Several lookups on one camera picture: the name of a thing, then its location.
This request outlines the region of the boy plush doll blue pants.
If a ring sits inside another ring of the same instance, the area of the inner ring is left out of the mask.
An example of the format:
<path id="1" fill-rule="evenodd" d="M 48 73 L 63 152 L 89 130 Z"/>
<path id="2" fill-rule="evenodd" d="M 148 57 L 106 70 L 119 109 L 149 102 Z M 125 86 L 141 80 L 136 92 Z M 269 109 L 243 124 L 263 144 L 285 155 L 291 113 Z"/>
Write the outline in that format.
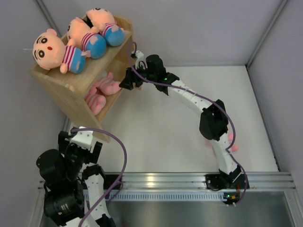
<path id="1" fill-rule="evenodd" d="M 73 40 L 73 44 L 84 52 L 88 52 L 90 58 L 100 59 L 107 49 L 105 38 L 95 26 L 89 27 L 82 18 L 73 19 L 67 29 L 67 40 Z"/>

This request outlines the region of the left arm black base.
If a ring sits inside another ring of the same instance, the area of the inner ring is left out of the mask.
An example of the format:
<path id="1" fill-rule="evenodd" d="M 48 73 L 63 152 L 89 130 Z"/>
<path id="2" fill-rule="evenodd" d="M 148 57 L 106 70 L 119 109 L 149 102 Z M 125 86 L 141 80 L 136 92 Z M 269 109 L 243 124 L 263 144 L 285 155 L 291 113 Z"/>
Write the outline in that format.
<path id="1" fill-rule="evenodd" d="M 114 182 L 115 180 L 118 178 L 118 174 L 105 174 L 103 175 L 103 189 L 104 191 L 106 191 Z"/>

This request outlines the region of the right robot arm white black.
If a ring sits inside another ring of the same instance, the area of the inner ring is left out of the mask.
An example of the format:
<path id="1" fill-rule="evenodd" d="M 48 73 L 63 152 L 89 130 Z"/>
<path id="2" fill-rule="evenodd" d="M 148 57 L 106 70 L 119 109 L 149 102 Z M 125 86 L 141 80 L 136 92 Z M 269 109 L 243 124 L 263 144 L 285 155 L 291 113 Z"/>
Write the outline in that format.
<path id="1" fill-rule="evenodd" d="M 222 184 L 231 188 L 237 184 L 240 177 L 244 177 L 246 183 L 245 171 L 231 154 L 235 137 L 229 135 L 228 126 L 234 125 L 223 101 L 212 101 L 191 90 L 178 76 L 166 71 L 162 59 L 156 54 L 144 57 L 143 53 L 136 51 L 129 54 L 127 59 L 130 66 L 126 69 L 120 87 L 132 90 L 144 82 L 151 83 L 158 91 L 179 100 L 194 111 L 200 118 L 200 133 L 213 146 Z"/>

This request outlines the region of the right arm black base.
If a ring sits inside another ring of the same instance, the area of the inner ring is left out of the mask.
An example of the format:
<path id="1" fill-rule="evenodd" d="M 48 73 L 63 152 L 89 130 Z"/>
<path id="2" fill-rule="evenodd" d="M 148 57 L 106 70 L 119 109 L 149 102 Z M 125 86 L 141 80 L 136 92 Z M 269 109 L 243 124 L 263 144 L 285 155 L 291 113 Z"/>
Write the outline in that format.
<path id="1" fill-rule="evenodd" d="M 240 174 L 235 180 L 224 174 L 206 174 L 205 183 L 207 189 L 219 191 L 223 189 L 249 189 L 250 185 L 245 174 Z"/>

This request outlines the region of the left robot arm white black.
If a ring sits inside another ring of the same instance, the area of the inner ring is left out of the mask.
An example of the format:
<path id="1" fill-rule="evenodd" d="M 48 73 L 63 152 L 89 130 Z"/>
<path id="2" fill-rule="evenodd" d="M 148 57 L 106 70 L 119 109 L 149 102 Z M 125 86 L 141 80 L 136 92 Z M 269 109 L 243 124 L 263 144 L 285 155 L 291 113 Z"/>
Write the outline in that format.
<path id="1" fill-rule="evenodd" d="M 107 177 L 97 164 L 102 143 L 93 133 L 61 131 L 58 149 L 43 152 L 36 161 L 44 179 L 44 214 L 58 227 L 114 227 L 103 195 Z"/>

